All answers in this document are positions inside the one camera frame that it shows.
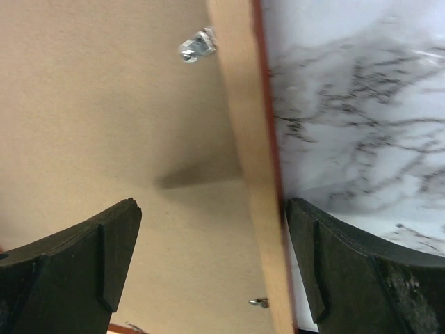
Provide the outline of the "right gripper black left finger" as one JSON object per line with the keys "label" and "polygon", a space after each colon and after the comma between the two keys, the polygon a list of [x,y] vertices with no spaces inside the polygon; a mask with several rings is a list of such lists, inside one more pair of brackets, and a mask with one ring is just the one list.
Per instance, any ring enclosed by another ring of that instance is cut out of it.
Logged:
{"label": "right gripper black left finger", "polygon": [[141,208],[128,198],[2,253],[1,332],[106,333],[141,221]]}

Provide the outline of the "brown cardboard backing board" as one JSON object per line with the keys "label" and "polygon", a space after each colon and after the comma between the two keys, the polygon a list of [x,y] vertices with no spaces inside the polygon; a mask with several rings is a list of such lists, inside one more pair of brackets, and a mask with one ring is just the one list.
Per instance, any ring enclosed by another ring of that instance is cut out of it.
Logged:
{"label": "brown cardboard backing board", "polygon": [[272,333],[218,61],[177,53],[208,21],[203,1],[1,2],[1,247],[133,198],[114,324]]}

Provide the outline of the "orange wooden picture frame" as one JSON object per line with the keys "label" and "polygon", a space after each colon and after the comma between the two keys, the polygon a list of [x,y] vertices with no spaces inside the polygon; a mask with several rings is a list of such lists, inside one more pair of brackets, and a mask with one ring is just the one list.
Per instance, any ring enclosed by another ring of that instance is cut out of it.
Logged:
{"label": "orange wooden picture frame", "polygon": [[292,333],[256,1],[110,1],[102,169],[143,210],[115,324]]}

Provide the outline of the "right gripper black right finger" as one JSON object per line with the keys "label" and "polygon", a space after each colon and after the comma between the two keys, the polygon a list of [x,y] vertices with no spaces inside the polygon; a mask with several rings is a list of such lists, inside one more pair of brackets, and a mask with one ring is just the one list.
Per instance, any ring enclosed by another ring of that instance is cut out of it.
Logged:
{"label": "right gripper black right finger", "polygon": [[286,219],[320,333],[443,333],[444,258],[394,244],[306,200]]}

